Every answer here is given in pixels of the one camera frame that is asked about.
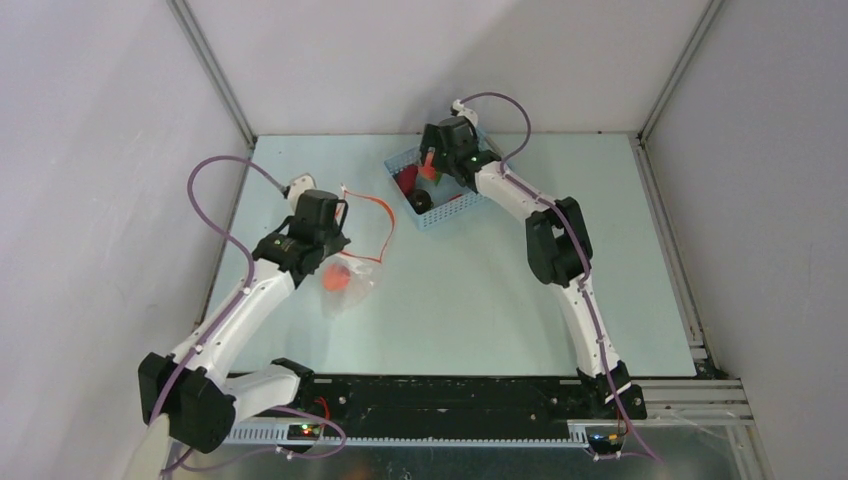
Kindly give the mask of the dark red toy fruit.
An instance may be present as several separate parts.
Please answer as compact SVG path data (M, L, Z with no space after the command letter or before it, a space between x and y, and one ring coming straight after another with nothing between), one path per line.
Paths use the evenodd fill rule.
M410 164L395 175L395 182L404 197L408 197L416 189L418 171L418 165Z

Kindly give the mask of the orange peach toy fruit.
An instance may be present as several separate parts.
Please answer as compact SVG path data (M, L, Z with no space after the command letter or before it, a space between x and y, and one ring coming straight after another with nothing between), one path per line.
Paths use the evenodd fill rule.
M422 163L418 167L418 175L431 182L436 182L438 179L438 171L433 166L435 151L429 149L423 156Z

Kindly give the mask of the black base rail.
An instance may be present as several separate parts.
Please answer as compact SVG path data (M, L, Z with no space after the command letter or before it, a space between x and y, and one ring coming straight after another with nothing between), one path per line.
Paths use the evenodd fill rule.
M563 441L578 420L647 417L642 389L621 368L608 378L316 373L289 359L300 384L293 406L362 441Z

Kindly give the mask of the light blue perforated basket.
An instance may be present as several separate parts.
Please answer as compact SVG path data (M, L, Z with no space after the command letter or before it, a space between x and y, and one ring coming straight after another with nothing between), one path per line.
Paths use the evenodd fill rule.
M475 129L479 140L478 147L472 153L463 155L459 159L454 174L438 172L436 182L431 182L418 175L416 189L426 190L433 201L433 208L423 215L415 214L407 197L403 196L395 182L395 175L405 166L415 164L419 167L421 165L421 141L418 146L397 153L383 162L384 169L389 177L394 180L397 190L405 201L404 207L419 230L424 231L455 218L460 213L486 200L482 194L477 192L473 176L481 167L498 161L500 156L489 148L486 134L478 128ZM457 194L464 196L455 201L447 202L450 197Z

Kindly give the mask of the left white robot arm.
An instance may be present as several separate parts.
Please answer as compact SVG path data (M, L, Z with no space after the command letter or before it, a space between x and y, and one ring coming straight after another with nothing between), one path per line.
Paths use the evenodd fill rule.
M266 318L349 244L342 228L346 200L308 189L281 227L264 237L250 256L241 285L212 318L168 355L148 354L138 368L146 423L166 415L169 436L201 453L216 450L239 422L281 406L304 416L316 403L304 382L310 369L278 359L266 368L232 377L235 359Z

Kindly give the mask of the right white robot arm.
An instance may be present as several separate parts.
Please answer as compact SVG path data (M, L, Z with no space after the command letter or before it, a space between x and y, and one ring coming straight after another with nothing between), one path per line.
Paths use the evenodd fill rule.
M471 120L454 116L428 124L420 143L423 164L492 200L525 229L535 278L554 293L574 344L585 411L606 418L641 397L604 325L594 295L593 247L579 203L555 199L517 175L481 145Z

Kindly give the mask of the clear zip bag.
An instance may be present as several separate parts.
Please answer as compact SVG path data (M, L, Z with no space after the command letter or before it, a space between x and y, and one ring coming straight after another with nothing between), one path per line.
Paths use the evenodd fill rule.
M385 256L393 235L396 230L397 218L392 207L382 198L359 194L351 191L346 185L341 184L342 199L357 199L363 202L371 202L380 207L386 214L388 222L388 233L380 250L375 255L360 255L347 250L331 256L327 263L319 269L321 284L321 309L322 313L329 318L337 317L344 311L350 310L361 303L377 286L382 278L385 266ZM345 264L352 273L350 284L346 289L339 292L328 292L322 285L322 276L325 269L332 263Z

